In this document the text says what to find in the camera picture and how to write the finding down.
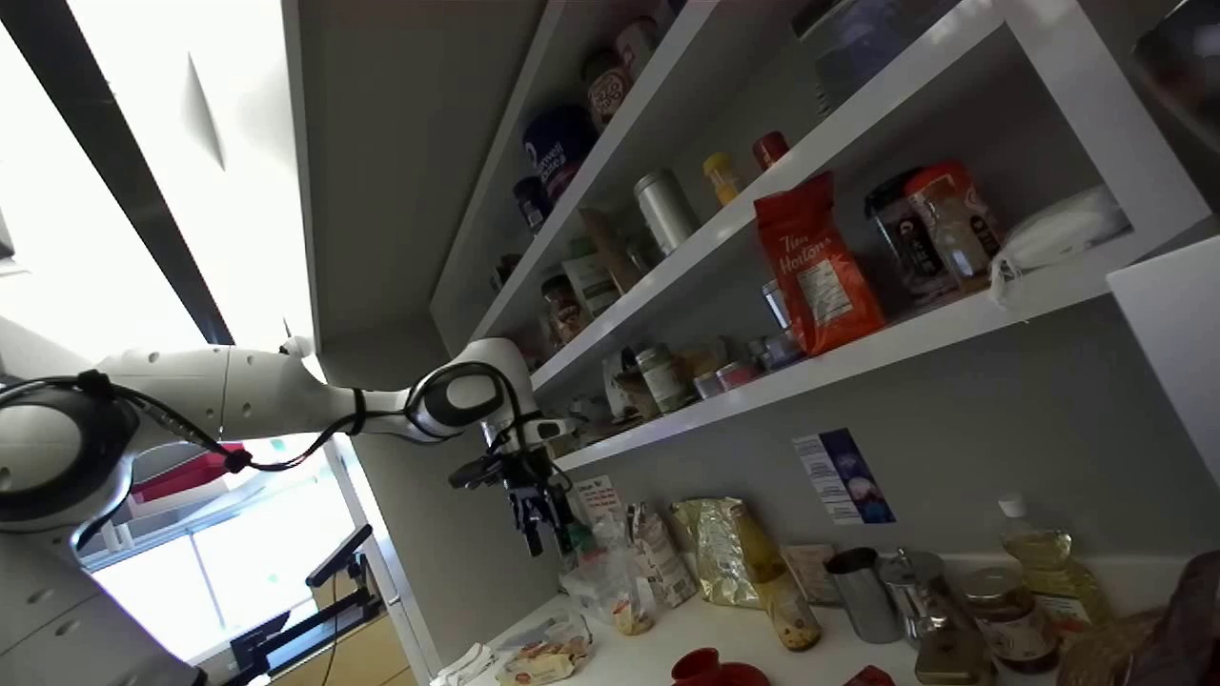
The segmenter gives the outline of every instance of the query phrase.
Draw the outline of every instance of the plastic container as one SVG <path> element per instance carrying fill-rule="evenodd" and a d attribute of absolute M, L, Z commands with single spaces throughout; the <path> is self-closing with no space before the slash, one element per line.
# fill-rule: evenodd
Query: plastic container
<path fill-rule="evenodd" d="M 498 686 L 568 681 L 593 657 L 593 634 L 579 615 L 563 615 L 503 639 L 498 653 L 510 653 L 498 672 Z"/>
<path fill-rule="evenodd" d="M 523 145 L 550 203 L 563 193 L 593 140 L 597 133 L 582 107 L 551 107 L 525 124 Z"/>

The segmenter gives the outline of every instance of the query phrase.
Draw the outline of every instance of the bag of pasta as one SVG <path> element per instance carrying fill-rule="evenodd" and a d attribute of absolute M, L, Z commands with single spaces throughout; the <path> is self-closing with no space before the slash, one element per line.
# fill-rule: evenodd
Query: bag of pasta
<path fill-rule="evenodd" d="M 787 575 L 787 560 L 742 500 L 682 500 L 675 531 L 689 555 L 699 589 L 712 605 L 764 611 L 771 580 Z"/>

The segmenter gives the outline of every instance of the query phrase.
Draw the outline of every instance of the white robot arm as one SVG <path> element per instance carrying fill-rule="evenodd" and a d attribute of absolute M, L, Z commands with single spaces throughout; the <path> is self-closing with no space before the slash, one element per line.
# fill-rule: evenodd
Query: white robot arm
<path fill-rule="evenodd" d="M 403 391 L 321 384 L 300 353 L 210 347 L 187 353 L 117 353 L 80 376 L 0 389 L 0 681 L 196 681 L 75 567 L 75 541 L 131 493 L 133 459 L 165 441 L 230 455 L 220 439 L 379 429 L 446 441 L 483 422 L 489 459 L 452 474 L 452 486 L 510 486 L 520 531 L 536 554 L 536 526 L 568 546 L 563 480 L 543 439 L 530 373 L 507 339 L 475 339 Z"/>

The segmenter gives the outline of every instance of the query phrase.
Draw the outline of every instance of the red bag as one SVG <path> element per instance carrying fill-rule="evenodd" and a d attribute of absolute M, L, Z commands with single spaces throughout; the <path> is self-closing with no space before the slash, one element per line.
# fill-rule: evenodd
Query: red bag
<path fill-rule="evenodd" d="M 831 210 L 831 177 L 811 177 L 787 193 L 754 203 L 759 239 L 804 353 L 823 353 L 886 324 L 878 292 L 840 239 Z"/>

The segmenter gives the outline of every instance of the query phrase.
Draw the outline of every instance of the window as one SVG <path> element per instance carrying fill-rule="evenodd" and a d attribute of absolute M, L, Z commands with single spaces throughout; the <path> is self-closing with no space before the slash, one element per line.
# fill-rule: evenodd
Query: window
<path fill-rule="evenodd" d="M 198 664 L 244 628 L 311 615 L 304 575 L 356 531 L 324 459 L 173 541 L 107 564 L 94 580 L 179 661 Z"/>

